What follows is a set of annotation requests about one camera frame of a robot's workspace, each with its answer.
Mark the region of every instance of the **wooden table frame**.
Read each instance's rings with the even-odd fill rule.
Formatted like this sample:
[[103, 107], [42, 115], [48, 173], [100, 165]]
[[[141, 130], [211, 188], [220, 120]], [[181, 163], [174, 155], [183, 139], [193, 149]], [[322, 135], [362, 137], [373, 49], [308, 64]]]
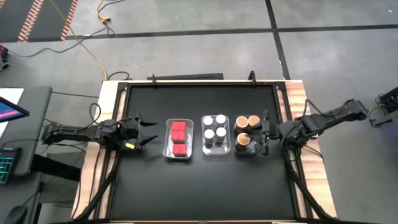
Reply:
[[[252, 80], [159, 80], [157, 83], [251, 83]], [[285, 92], [284, 95], [282, 91], [277, 90], [278, 99], [280, 104], [280, 110], [282, 113], [282, 120], [287, 121], [289, 118], [296, 118], [301, 116], [304, 110], [304, 103], [306, 94], [304, 90], [304, 85], [301, 80], [257, 80], [258, 83], [270, 83], [270, 82], [284, 82]], [[116, 118], [120, 120], [123, 115], [124, 101], [126, 99], [126, 90], [118, 90], [119, 83], [135, 83], [135, 84], [148, 84], [152, 81], [104, 81], [101, 87], [101, 92], [99, 94], [98, 104], [101, 107], [102, 113], [98, 119], [98, 122]], [[119, 106], [117, 111], [115, 110], [115, 103], [117, 100], [118, 91], [121, 91], [119, 97]], [[285, 101], [289, 102], [290, 107], [285, 107]], [[318, 152], [320, 148], [317, 140], [310, 140], [308, 145]], [[89, 204], [91, 198], [94, 197], [98, 190], [101, 176], [103, 174], [103, 164], [105, 158], [105, 150], [100, 149], [97, 143], [90, 142], [86, 150], [85, 161], [83, 168], [81, 170], [81, 182], [79, 184], [79, 189], [77, 190], [75, 197], [75, 204], [73, 206], [73, 211], [76, 209], [76, 214], [74, 217], [79, 216], [79, 214], [84, 210], [84, 208]], [[109, 158], [108, 170], [106, 175], [109, 174], [112, 164], [114, 162], [115, 153], [112, 152]], [[329, 188], [328, 179], [325, 172], [325, 167], [323, 165], [322, 159], [307, 150], [303, 150], [301, 154], [303, 174], [305, 176], [305, 182], [307, 188], [317, 200], [317, 202], [323, 207], [323, 209], [331, 216], [336, 217], [336, 211], [333, 204], [333, 199], [331, 197], [331, 192]], [[101, 200], [101, 205], [97, 208], [98, 218], [105, 218], [107, 206], [109, 202], [109, 191], [108, 187]], [[295, 191], [297, 194], [298, 207], [301, 217], [307, 217], [306, 206], [303, 195], [297, 186], [295, 186]]]

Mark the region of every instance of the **keyboard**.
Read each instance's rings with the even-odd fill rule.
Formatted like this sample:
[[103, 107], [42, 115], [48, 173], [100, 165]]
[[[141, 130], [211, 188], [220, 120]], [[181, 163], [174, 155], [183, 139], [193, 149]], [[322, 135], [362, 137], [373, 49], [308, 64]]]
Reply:
[[0, 185], [7, 184], [17, 165], [21, 148], [0, 147]]

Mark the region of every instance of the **clear plastic container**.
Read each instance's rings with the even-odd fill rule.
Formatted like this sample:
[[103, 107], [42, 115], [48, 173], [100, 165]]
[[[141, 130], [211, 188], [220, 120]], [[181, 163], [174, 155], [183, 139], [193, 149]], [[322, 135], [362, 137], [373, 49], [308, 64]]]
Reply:
[[[229, 118], [225, 115], [224, 118], [217, 119], [219, 115], [205, 115], [201, 118], [201, 135], [202, 135], [202, 151], [207, 156], [223, 156], [231, 150], [231, 135], [229, 130]], [[223, 136], [217, 136], [217, 129], [225, 129], [219, 130], [218, 133], [222, 133]], [[214, 132], [214, 136], [207, 135], [205, 136], [205, 131], [211, 129]]]
[[[172, 125], [174, 121], [185, 122], [185, 144], [187, 145], [187, 154], [185, 156], [175, 156], [173, 154], [172, 141]], [[163, 156], [169, 159], [189, 159], [192, 155], [192, 139], [193, 139], [193, 121], [189, 119], [168, 119], [166, 121], [166, 137], [163, 148]]]

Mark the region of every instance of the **striped tape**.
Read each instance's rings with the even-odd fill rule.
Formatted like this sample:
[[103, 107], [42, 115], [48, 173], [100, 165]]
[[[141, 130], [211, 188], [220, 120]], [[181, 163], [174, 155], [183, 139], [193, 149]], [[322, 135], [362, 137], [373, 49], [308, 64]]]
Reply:
[[65, 40], [68, 35], [68, 31], [70, 28], [70, 24], [72, 23], [73, 15], [75, 14], [75, 10], [77, 7], [77, 0], [72, 0], [72, 4], [70, 5], [68, 16], [65, 18], [65, 25], [62, 30], [61, 40]]
[[32, 32], [33, 25], [36, 22], [40, 9], [42, 8], [44, 0], [34, 0], [30, 11], [27, 14], [24, 25], [18, 35], [18, 42], [28, 41], [30, 32]]
[[6, 2], [6, 0], [0, 0], [0, 9], [2, 8], [2, 6], [4, 5], [5, 2]]

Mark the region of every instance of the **red cube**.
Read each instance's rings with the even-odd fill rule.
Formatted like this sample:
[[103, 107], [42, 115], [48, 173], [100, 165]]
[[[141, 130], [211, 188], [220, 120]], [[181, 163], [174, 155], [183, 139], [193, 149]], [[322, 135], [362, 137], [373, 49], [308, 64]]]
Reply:
[[185, 131], [186, 124], [183, 121], [174, 121], [172, 124], [173, 131]]
[[174, 156], [186, 156], [187, 155], [187, 145], [186, 144], [174, 144], [173, 145]]
[[174, 143], [185, 143], [185, 131], [172, 130], [172, 141]]

